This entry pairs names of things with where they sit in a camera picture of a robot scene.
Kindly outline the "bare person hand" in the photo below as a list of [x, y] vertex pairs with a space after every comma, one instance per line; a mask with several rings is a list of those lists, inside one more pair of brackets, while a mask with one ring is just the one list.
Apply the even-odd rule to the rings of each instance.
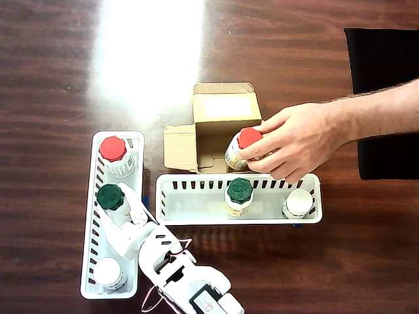
[[239, 157], [250, 170], [295, 183], [351, 141], [350, 98], [286, 107], [255, 129], [264, 136]]

